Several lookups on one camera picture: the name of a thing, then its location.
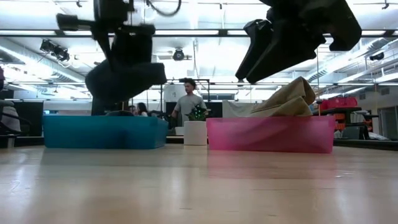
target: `pink plastic bin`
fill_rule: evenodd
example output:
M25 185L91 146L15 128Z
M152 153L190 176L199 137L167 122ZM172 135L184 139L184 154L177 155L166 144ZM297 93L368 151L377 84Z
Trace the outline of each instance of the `pink plastic bin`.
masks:
M208 118L210 150L331 153L333 116Z

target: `wooden table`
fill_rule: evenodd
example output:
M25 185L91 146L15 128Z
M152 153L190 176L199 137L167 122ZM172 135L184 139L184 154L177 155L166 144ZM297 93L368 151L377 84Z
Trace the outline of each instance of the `wooden table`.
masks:
M397 223L398 154L0 150L7 224Z

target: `green plant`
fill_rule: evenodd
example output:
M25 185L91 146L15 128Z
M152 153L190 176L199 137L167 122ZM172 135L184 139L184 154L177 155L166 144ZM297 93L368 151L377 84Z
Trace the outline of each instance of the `green plant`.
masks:
M190 121L206 121L207 110L201 108L200 105L196 105L187 116Z

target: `beige cloth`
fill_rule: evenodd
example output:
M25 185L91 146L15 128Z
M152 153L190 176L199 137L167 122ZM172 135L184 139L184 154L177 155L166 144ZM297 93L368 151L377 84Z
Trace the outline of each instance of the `beige cloth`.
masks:
M298 77L267 101L255 106L250 117L264 116L311 116L308 107L315 101L315 93L303 77Z

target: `potted plant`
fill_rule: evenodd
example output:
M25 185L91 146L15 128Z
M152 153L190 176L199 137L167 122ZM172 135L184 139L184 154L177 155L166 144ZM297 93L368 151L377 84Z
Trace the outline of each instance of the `potted plant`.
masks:
M207 109L196 105L191 113L186 114L189 121L184 122L184 145L189 146L206 146L207 145L207 128L206 117Z

